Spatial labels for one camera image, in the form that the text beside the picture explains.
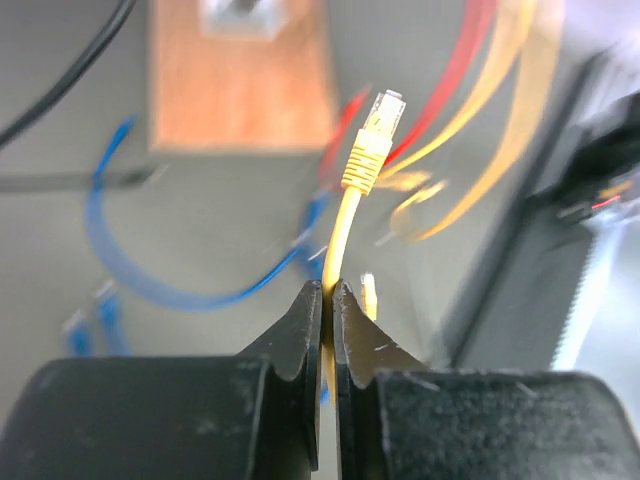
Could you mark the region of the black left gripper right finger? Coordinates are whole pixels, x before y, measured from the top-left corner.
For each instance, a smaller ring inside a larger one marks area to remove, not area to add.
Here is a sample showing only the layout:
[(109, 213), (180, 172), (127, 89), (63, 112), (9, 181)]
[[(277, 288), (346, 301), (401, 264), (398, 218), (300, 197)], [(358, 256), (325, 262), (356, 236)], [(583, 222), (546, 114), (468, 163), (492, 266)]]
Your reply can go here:
[(334, 290), (343, 479), (635, 479), (618, 398), (580, 373), (428, 368)]

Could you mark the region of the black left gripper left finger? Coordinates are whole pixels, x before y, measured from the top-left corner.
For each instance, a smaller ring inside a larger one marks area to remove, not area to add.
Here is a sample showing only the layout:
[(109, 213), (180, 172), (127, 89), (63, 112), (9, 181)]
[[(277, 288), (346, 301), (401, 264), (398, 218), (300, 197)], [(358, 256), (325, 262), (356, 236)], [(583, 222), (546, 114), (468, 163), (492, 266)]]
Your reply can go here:
[(307, 479), (318, 468), (322, 289), (232, 356), (55, 360), (1, 430), (5, 479)]

